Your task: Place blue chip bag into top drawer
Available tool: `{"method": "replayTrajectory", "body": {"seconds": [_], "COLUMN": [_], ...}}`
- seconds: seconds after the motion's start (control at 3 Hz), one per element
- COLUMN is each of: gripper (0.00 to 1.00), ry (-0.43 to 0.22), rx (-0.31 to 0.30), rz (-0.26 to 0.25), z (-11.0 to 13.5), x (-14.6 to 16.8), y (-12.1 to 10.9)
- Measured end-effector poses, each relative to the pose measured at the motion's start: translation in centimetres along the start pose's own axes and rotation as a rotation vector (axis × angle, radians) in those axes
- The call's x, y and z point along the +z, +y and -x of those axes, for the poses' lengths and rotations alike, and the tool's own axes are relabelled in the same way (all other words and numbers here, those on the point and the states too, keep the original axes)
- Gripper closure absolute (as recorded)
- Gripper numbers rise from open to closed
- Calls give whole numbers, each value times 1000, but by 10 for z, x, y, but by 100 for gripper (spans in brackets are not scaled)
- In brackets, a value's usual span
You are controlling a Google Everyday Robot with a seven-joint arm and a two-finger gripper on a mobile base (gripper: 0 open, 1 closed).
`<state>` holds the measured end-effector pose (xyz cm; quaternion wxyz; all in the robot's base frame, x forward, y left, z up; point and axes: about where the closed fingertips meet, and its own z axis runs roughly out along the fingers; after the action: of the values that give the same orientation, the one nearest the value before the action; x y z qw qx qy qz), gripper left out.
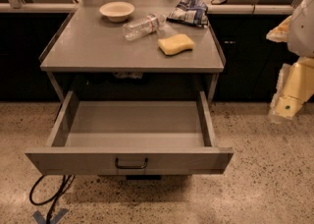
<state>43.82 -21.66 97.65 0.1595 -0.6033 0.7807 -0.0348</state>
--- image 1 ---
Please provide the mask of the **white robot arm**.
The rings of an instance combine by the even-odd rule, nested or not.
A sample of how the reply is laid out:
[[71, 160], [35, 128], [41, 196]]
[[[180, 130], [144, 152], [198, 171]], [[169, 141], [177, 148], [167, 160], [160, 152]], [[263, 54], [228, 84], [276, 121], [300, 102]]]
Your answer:
[[314, 0], [302, 0], [266, 38], [286, 42], [288, 50], [298, 56], [295, 63], [280, 69], [270, 104], [269, 119], [279, 124], [291, 120], [314, 95]]

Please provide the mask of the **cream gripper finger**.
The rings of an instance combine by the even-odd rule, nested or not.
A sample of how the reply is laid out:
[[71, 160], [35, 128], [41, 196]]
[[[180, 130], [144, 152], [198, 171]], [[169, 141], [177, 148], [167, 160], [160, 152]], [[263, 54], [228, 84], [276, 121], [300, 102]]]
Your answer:
[[292, 65], [283, 64], [276, 89], [268, 117], [280, 124], [291, 120], [314, 95], [314, 59], [300, 57]]
[[279, 25], [267, 33], [266, 38], [274, 42], [287, 42], [290, 20], [291, 17], [285, 18]]

